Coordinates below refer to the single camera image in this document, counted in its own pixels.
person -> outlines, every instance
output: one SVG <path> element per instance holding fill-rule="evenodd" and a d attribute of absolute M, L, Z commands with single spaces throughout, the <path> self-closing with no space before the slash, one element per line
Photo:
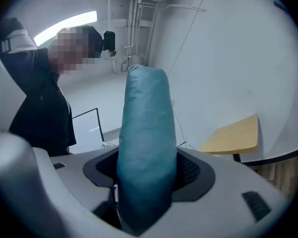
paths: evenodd
<path fill-rule="evenodd" d="M 12 38 L 19 37 L 16 47 Z M 49 156 L 69 154 L 76 144 L 72 111 L 60 88 L 61 74 L 100 57 L 102 37 L 92 26 L 62 29 L 48 48 L 38 49 L 16 18 L 0 24 L 0 59 L 26 94 L 9 131 Z"/>

wooden tabletop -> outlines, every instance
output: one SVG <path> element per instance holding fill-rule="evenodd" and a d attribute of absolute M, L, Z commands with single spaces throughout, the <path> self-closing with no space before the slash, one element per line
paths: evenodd
<path fill-rule="evenodd" d="M 210 154 L 251 153 L 258 148 L 258 116 L 218 128 L 198 151 Z"/>

wooden floor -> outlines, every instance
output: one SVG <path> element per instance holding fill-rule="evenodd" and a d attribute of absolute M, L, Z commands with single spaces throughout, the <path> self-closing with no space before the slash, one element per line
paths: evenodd
<path fill-rule="evenodd" d="M 287 198 L 292 199 L 298 187 L 298 156 L 292 159 L 262 166 L 251 167 Z"/>

fluorescent light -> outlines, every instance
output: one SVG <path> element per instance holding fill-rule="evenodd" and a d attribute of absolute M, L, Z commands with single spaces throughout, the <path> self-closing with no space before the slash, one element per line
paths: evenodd
<path fill-rule="evenodd" d="M 65 19 L 54 26 L 49 27 L 42 33 L 34 37 L 34 41 L 37 46 L 56 36 L 56 34 L 63 28 L 80 26 L 97 21 L 97 12 L 90 11 L 68 19 Z"/>

